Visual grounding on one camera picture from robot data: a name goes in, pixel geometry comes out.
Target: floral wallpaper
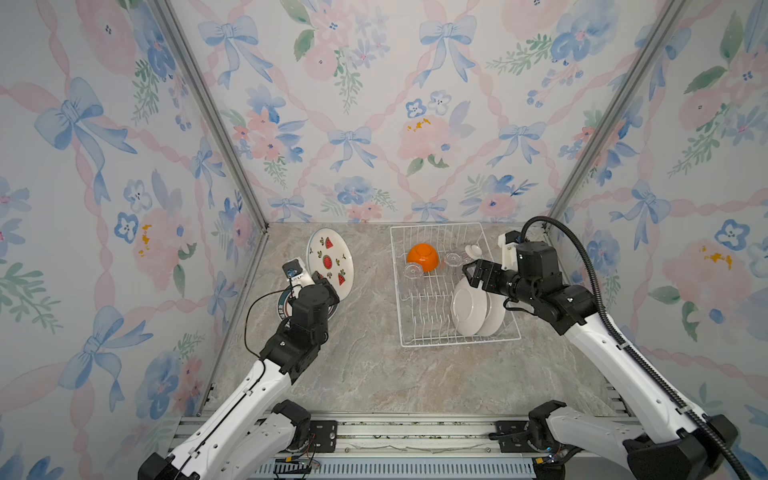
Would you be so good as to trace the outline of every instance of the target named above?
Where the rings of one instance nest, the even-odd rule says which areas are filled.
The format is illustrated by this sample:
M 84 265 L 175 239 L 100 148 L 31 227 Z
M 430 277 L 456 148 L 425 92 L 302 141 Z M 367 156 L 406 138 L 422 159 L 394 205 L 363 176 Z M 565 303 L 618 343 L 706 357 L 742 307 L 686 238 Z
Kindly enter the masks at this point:
M 279 222 L 547 211 L 637 54 L 635 34 L 664 6 L 171 4 L 261 209 Z
M 260 231 L 145 3 L 0 31 L 0 479 L 136 478 L 202 403 Z
M 765 0 L 694 0 L 563 214 L 621 330 L 736 424 L 752 478 L 768 478 L 767 15 Z

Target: marble countertop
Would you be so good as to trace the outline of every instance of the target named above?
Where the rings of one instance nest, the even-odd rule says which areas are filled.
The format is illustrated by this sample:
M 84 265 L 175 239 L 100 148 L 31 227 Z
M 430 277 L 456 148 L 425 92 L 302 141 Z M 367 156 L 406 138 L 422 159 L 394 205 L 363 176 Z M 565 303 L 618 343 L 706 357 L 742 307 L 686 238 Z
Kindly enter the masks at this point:
M 520 340 L 464 346 L 400 345 L 389 227 L 386 224 L 273 223 L 246 307 L 285 287 L 281 266 L 306 255 L 306 242 L 332 227 L 355 261 L 349 297 L 329 321 L 329 340 L 286 398 L 304 408 L 344 412 L 527 415 L 551 399 L 591 415 L 613 415 L 598 369 L 546 322 L 521 314 Z M 488 243 L 509 225 L 484 225 Z M 277 295 L 253 309 L 247 339 L 261 350 L 280 323 Z M 245 320 L 233 325 L 206 410 L 240 384 L 255 357 L 243 344 Z

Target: white plate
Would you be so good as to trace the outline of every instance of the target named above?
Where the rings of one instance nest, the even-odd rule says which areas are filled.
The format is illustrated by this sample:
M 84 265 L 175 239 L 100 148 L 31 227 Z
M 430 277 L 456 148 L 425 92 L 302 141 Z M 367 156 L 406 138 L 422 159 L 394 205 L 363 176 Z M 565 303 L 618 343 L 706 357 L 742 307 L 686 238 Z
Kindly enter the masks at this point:
M 456 331 L 462 336 L 473 336 L 482 327 L 485 321 L 485 311 L 488 309 L 488 296 L 482 290 L 482 284 L 478 288 L 472 288 L 466 277 L 456 284 L 453 290 L 453 302 L 451 313 Z
M 495 293 L 487 293 L 488 296 L 488 313 L 485 315 L 485 321 L 482 324 L 477 335 L 489 336 L 496 333 L 496 330 L 504 322 L 504 315 L 507 314 L 507 310 L 504 308 L 504 297 L 496 295 Z
M 330 248 L 326 248 L 327 240 L 330 240 Z M 306 245 L 306 267 L 311 273 L 319 272 L 327 278 L 340 300 L 344 300 L 352 290 L 355 279 L 352 254 L 339 232 L 333 228 L 321 228 L 312 235 Z

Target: dish rack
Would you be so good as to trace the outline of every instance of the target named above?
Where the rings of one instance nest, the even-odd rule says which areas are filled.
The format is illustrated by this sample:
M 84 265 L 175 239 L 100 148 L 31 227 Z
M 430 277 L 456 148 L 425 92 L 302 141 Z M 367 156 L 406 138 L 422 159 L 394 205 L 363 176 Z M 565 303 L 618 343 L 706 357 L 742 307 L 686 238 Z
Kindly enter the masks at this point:
M 491 336 L 461 336 L 454 327 L 451 304 L 453 290 L 462 273 L 450 274 L 442 269 L 446 253 L 478 245 L 482 258 L 493 261 L 493 254 L 480 223 L 442 223 L 390 227 L 392 265 L 395 269 L 397 320 L 402 346 L 464 345 L 520 340 L 520 329 L 513 312 L 507 312 L 502 326 Z M 422 291 L 405 287 L 402 272 L 406 257 L 417 243 L 428 243 L 437 250 L 441 266 L 424 273 Z

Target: clear glass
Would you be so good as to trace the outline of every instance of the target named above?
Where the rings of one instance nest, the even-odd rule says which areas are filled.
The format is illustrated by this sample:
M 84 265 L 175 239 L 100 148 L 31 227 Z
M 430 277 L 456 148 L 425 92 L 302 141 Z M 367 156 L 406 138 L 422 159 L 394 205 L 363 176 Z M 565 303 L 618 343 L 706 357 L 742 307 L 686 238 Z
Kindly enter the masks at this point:
M 400 298 L 407 300 L 424 293 L 424 269 L 418 263 L 406 263 L 402 269 L 402 286 Z
M 448 252 L 442 257 L 442 266 L 445 269 L 445 275 L 458 276 L 462 272 L 462 265 L 464 265 L 464 257 L 458 252 Z

